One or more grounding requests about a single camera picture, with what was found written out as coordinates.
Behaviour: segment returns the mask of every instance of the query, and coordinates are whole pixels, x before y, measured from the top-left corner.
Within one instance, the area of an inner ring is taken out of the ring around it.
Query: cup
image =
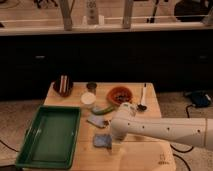
[[[83,103],[83,107],[87,109],[91,109],[96,101],[96,96],[91,92],[85,92],[81,96],[81,102]]]
[[[86,87],[89,92],[96,94],[97,84],[95,82],[88,82]]]

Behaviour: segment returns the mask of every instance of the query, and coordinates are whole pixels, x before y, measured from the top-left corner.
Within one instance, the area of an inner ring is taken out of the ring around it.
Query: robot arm
[[[134,105],[123,103],[111,120],[112,140],[123,140],[127,133],[164,139],[213,150],[213,119],[137,118]]]

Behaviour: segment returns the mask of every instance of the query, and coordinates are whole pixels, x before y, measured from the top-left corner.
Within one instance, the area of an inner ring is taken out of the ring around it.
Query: utensil
[[[144,84],[144,86],[141,88],[141,100],[140,100],[140,104],[137,105],[137,109],[139,111],[145,111],[147,109],[147,106],[145,105],[146,103],[146,83]]]

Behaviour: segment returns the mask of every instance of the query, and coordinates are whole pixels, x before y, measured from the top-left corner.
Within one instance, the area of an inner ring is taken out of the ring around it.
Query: green object
[[[114,106],[109,106],[105,109],[100,109],[99,107],[93,107],[91,112],[95,115],[104,115],[104,114],[107,114],[109,112],[112,112],[113,110],[115,110]]]
[[[41,106],[26,134],[15,165],[22,168],[69,169],[80,115],[78,107]]]

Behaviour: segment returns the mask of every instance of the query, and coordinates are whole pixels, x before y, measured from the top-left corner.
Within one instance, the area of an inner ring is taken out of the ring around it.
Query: bowl
[[[120,104],[124,103],[124,102],[132,102],[132,92],[130,91],[130,89],[123,87],[123,86],[119,86],[119,87],[115,87],[113,89],[111,89],[108,94],[107,94],[107,100],[116,105],[116,106],[120,106]]]

